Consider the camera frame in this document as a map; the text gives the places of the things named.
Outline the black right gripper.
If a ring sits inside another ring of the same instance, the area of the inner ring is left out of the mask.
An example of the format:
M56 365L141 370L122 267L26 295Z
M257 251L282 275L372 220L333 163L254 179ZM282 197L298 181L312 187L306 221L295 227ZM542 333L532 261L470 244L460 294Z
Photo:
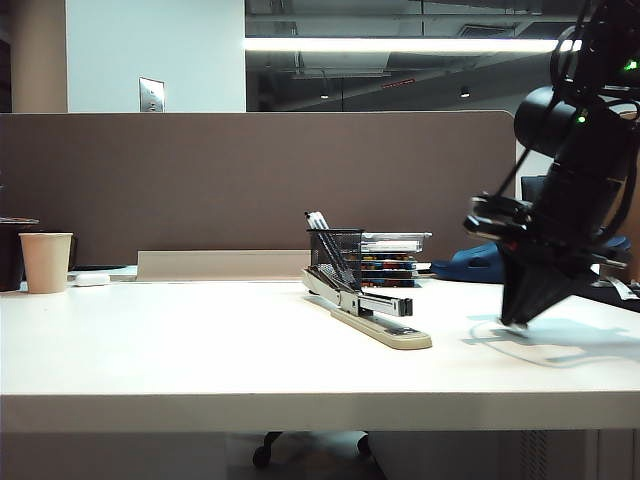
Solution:
M501 322L526 325L583 287L593 264L624 267L630 242L616 231L628 213L627 178L552 168L533 201L493 196L504 270Z

